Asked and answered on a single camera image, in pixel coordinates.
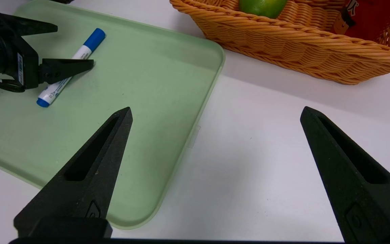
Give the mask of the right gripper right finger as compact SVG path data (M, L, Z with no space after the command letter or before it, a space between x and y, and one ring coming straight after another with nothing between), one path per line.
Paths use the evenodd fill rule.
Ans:
M390 173L320 111L300 122L344 241L390 242Z

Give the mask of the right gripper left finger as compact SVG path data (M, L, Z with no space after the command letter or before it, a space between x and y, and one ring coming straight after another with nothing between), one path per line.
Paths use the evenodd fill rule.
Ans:
M14 218L19 238L110 238L106 216L133 118L114 112Z

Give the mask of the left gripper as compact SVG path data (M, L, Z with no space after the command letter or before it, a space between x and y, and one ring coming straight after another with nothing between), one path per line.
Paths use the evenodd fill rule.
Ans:
M0 13L0 89L27 90L91 70L94 60L42 59L23 36L55 33L58 26Z

